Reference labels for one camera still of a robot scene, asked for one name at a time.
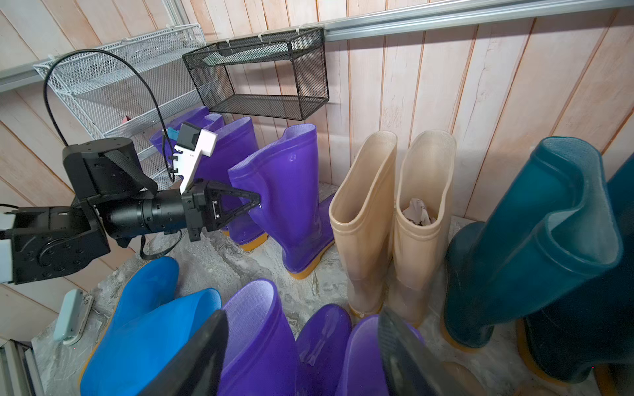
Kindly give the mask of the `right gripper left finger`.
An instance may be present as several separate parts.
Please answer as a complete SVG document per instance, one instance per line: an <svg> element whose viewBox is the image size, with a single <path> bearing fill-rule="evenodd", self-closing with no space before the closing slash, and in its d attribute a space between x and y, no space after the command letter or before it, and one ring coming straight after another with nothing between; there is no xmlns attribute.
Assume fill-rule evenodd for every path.
<svg viewBox="0 0 634 396"><path fill-rule="evenodd" d="M216 395L229 338L224 310L216 310L142 395Z"/></svg>

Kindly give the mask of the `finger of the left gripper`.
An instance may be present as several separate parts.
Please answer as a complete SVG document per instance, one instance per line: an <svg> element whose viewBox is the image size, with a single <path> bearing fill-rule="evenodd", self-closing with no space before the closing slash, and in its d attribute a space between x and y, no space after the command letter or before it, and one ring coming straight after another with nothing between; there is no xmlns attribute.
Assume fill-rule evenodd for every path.
<svg viewBox="0 0 634 396"><path fill-rule="evenodd" d="M229 229L235 220L246 216L261 203L259 193L234 188L218 181L206 183L205 198L208 204L208 231Z"/></svg>

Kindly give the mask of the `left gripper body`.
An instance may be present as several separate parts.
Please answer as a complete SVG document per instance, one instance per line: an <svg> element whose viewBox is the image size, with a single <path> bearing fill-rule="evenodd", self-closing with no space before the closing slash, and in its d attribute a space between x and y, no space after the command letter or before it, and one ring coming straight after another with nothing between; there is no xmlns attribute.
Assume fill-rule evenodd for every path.
<svg viewBox="0 0 634 396"><path fill-rule="evenodd" d="M218 183L200 180L185 193L178 190L148 192L101 205L101 218L109 236L125 242L147 234L173 234L186 229L192 241L203 229L218 229Z"/></svg>

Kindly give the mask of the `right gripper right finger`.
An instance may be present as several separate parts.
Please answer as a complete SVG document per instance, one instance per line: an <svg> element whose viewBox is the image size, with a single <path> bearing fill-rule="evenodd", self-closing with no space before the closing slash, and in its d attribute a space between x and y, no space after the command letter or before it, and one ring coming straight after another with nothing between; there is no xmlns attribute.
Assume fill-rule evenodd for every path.
<svg viewBox="0 0 634 396"><path fill-rule="evenodd" d="M379 315L378 343L389 394L468 394L424 346L416 331L389 308Z"/></svg>

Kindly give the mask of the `blue boot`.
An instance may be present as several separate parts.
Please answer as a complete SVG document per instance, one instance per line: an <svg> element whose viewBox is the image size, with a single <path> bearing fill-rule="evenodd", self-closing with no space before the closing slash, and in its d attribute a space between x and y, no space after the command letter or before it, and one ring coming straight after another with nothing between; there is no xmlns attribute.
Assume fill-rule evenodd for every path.
<svg viewBox="0 0 634 396"><path fill-rule="evenodd" d="M177 298L178 262L162 257L125 285L79 381L82 395L137 395L221 308L213 289Z"/></svg>

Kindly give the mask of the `beige boot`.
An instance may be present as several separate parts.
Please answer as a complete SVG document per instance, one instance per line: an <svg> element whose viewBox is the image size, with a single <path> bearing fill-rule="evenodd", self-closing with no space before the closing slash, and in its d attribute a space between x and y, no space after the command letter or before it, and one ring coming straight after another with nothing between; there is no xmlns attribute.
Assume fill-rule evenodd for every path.
<svg viewBox="0 0 634 396"><path fill-rule="evenodd" d="M424 321L431 280L448 246L456 140L426 130L409 147L396 186L395 278L387 305L417 327Z"/></svg>
<svg viewBox="0 0 634 396"><path fill-rule="evenodd" d="M467 391L467 394L473 396L487 396L487 391L483 385L465 366L453 361L444 361L442 366L455 378L457 383L460 384L465 391Z"/></svg>
<svg viewBox="0 0 634 396"><path fill-rule="evenodd" d="M348 305L358 318L383 305L392 259L397 136L366 138L330 203L330 224L348 277Z"/></svg>

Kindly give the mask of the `large teal boot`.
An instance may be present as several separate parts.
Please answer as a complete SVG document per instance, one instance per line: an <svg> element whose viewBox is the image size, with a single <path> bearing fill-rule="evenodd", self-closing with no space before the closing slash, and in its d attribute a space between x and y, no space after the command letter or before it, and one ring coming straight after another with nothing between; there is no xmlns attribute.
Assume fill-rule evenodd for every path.
<svg viewBox="0 0 634 396"><path fill-rule="evenodd" d="M450 242L442 334L459 350L478 351L496 325L613 269L622 252L601 154L578 138L547 137L489 219Z"/></svg>

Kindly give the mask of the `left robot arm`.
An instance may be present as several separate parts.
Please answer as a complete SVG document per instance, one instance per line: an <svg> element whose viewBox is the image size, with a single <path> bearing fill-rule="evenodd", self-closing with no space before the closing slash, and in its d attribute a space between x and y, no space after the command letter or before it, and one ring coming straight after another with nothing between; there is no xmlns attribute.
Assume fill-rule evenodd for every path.
<svg viewBox="0 0 634 396"><path fill-rule="evenodd" d="M109 138L63 150L76 197L70 206L1 212L1 282L21 285L82 271L147 234L186 232L198 241L246 214L258 193L198 180L186 191L160 191L144 174L132 140Z"/></svg>

